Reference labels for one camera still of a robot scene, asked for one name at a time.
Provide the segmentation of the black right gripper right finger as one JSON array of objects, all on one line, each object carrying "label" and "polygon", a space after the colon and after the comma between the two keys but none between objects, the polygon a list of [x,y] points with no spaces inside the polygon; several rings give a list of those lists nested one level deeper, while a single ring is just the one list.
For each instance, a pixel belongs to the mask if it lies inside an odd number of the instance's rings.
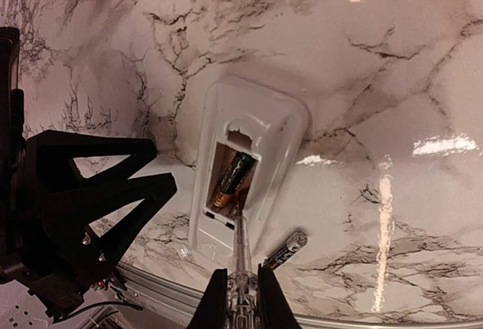
[{"label": "black right gripper right finger", "polygon": [[262,328],[301,329],[271,268],[258,266],[258,314]]}]

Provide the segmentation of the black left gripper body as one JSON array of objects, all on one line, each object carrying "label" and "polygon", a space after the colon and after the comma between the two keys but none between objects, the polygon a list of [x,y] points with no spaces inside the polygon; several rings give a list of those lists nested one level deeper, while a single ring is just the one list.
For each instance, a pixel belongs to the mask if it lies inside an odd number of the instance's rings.
[{"label": "black left gripper body", "polygon": [[[8,252],[1,256],[1,277],[27,286],[29,292],[45,305],[47,315],[61,322],[83,303],[90,286],[108,278],[115,268],[101,280],[79,280],[60,255],[42,225],[41,196],[70,189],[45,189],[40,186],[35,172],[28,168],[32,159],[26,156],[26,141],[22,140],[12,170]],[[93,235],[96,234],[90,223],[82,243],[89,244]]]}]

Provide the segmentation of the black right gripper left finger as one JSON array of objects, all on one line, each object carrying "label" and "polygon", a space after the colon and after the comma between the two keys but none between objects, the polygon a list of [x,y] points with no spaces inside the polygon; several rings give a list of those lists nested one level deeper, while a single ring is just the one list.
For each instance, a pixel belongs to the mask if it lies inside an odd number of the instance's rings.
[{"label": "black right gripper left finger", "polygon": [[227,316],[227,269],[216,269],[187,329],[222,329]]}]

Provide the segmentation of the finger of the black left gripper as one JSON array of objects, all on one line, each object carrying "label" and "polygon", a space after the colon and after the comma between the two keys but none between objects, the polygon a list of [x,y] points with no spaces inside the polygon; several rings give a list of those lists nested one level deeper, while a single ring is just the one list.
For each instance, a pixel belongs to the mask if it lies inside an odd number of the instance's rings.
[{"label": "finger of the black left gripper", "polygon": [[[44,193],[42,225],[79,280],[101,280],[176,192],[173,174],[164,173]],[[90,223],[134,202],[137,206],[108,232],[82,243]]]},{"label": "finger of the black left gripper", "polygon": [[[62,131],[43,131],[26,141],[28,168],[45,189],[76,189],[132,177],[157,156],[151,139],[98,137]],[[83,177],[76,158],[125,157],[92,177]]]}]

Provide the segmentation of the small clear-handled screwdriver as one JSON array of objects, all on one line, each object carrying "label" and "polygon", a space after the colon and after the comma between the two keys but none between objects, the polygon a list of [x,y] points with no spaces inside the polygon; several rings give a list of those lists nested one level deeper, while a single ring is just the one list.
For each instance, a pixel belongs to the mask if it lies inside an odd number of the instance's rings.
[{"label": "small clear-handled screwdriver", "polygon": [[235,220],[233,265],[227,281],[227,328],[261,328],[258,277],[252,268],[248,224],[241,208]]}]

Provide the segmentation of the black battery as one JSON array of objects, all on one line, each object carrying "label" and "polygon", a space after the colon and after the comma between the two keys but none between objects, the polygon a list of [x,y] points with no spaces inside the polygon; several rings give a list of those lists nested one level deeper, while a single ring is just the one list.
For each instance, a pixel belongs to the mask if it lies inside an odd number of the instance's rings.
[{"label": "black battery", "polygon": [[296,231],[286,241],[272,252],[263,262],[263,266],[272,270],[277,269],[283,263],[287,262],[295,253],[305,247],[308,237],[305,232]]},{"label": "black battery", "polygon": [[228,205],[231,198],[237,193],[249,175],[256,161],[254,157],[244,152],[237,152],[234,155],[226,170],[221,174],[211,199],[216,212],[221,211]]}]

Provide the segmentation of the white remote control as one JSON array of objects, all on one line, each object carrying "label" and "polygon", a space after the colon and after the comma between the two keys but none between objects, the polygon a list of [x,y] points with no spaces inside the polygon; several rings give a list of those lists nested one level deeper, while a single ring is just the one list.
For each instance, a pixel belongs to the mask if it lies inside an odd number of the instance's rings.
[{"label": "white remote control", "polygon": [[235,76],[208,88],[189,219],[194,251],[229,262],[239,211],[256,247],[308,123],[306,107],[274,89]]}]

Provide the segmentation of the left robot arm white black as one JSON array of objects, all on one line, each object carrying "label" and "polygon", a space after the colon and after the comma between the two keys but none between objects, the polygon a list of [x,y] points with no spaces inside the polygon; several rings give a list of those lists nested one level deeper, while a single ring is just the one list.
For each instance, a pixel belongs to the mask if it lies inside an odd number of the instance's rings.
[{"label": "left robot arm white black", "polygon": [[45,131],[1,147],[4,328],[46,327],[80,307],[175,195],[170,173],[140,176],[149,139]]}]

